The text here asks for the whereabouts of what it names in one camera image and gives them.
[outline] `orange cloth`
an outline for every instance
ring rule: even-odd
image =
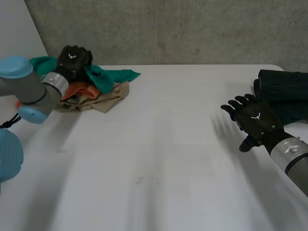
[[[89,85],[83,82],[71,83],[66,90],[62,100],[65,100],[75,94],[86,95],[90,99],[96,99],[101,92],[93,85]]]

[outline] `beige cloth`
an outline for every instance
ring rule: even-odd
[[[108,94],[100,94],[96,99],[89,99],[87,96],[77,96],[75,99],[67,99],[60,101],[56,107],[61,112],[69,111],[87,111],[89,109],[96,109],[100,112],[106,113],[119,100],[126,98],[129,93],[128,82],[115,83],[114,89]]]

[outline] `silver metal ring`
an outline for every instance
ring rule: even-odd
[[[65,92],[69,87],[69,83],[66,78],[56,72],[49,72],[42,82],[56,87],[61,93],[61,96],[65,95]]]

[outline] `green cloth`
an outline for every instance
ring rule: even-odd
[[[56,68],[57,59],[49,56],[42,56],[30,60],[38,76],[43,76]],[[93,81],[98,90],[103,94],[112,91],[114,83],[124,83],[137,78],[140,73],[132,70],[103,70],[99,66],[86,66],[85,71]]]

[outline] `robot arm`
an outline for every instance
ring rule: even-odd
[[[55,69],[41,81],[25,57],[8,57],[0,61],[0,96],[15,95],[22,103],[18,109],[19,116],[41,124],[64,96],[69,84],[85,75],[84,67],[91,63],[90,51],[66,46]],[[18,174],[23,159],[23,149],[17,136],[0,127],[0,183]]]
[[[22,56],[0,61],[0,96],[15,95],[22,103],[21,118],[35,124],[43,123],[69,87],[70,73],[56,68],[43,81],[31,63]]]
[[[270,132],[263,144],[275,163],[308,196],[308,145],[283,130]]]
[[[284,132],[282,123],[268,104],[257,102],[249,94],[235,99],[237,101],[228,101],[233,108],[223,105],[221,109],[230,114],[231,120],[253,139],[253,143],[264,145],[275,163],[308,196],[308,145]]]

